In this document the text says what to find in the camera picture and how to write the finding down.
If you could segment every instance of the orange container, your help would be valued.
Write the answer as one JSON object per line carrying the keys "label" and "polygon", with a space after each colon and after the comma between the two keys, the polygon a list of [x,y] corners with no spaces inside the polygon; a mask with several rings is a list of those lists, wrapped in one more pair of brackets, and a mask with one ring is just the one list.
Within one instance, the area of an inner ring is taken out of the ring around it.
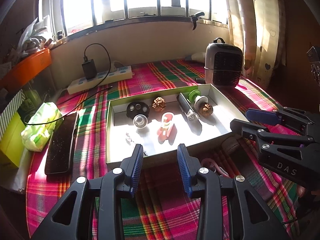
{"label": "orange container", "polygon": [[52,63],[50,50],[43,49],[22,60],[0,80],[0,88],[15,93]]}

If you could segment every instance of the power strip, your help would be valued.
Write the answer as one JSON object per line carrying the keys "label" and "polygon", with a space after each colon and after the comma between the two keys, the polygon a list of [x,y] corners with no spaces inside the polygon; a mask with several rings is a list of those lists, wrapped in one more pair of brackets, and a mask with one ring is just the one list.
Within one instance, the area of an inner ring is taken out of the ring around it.
{"label": "power strip", "polygon": [[[87,80],[85,77],[74,80],[68,86],[68,93],[72,95],[74,93],[93,88],[101,81],[101,79],[105,77],[106,74],[107,71],[104,71],[98,73],[95,78],[90,80]],[[131,66],[117,68],[117,71],[109,73],[106,79],[99,86],[118,82],[125,79],[130,79],[133,75],[134,74],[132,73]]]}

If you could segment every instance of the window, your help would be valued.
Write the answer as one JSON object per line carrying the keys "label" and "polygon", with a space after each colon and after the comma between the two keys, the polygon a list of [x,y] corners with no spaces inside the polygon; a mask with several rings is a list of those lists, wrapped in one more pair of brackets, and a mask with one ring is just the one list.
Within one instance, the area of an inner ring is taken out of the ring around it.
{"label": "window", "polygon": [[225,0],[63,0],[67,35],[110,20],[148,16],[186,17],[203,11],[203,19],[227,22]]}

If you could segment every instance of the tablecloth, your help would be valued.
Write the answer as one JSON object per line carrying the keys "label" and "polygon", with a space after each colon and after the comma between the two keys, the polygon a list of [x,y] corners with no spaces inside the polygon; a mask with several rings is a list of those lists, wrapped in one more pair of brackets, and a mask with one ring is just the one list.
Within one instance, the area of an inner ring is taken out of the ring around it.
{"label": "tablecloth", "polygon": [[[109,91],[103,91],[77,108],[80,116],[72,175],[56,179],[44,174],[47,147],[34,153],[28,176],[26,208],[30,235],[58,199],[79,176],[88,179],[108,172],[105,162],[106,115],[111,99],[164,89],[196,85],[195,78],[204,78],[204,66],[183,60],[170,60],[132,66],[132,79],[116,82]],[[82,100],[95,93],[85,92],[59,106],[62,113],[72,110]],[[280,105],[262,89],[241,78],[238,86],[221,92],[245,112],[249,107],[264,110]],[[62,96],[63,102],[73,95]],[[282,127],[270,127],[273,132],[292,133]],[[280,221],[295,218],[296,185],[261,167],[251,141],[239,139],[241,149],[228,156],[222,148],[214,149],[203,157],[214,159],[231,177],[243,175],[268,203]],[[223,198],[224,239],[228,239],[228,209]],[[199,199],[189,199],[184,193],[177,163],[146,169],[141,172],[138,191],[131,200],[122,200],[122,215],[126,239],[196,239]],[[93,237],[96,239],[98,200],[95,203]],[[287,224],[290,236],[299,233],[297,222]]]}

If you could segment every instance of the green plastic package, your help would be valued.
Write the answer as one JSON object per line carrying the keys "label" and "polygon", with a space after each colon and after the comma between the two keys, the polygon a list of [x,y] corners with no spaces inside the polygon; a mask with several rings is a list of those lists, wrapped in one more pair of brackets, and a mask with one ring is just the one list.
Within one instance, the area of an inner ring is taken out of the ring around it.
{"label": "green plastic package", "polygon": [[[31,117],[29,123],[51,122],[62,117],[55,103],[43,103],[38,111]],[[63,118],[57,122],[42,125],[27,125],[22,131],[22,143],[26,149],[41,152],[53,133],[54,127],[60,125]]]}

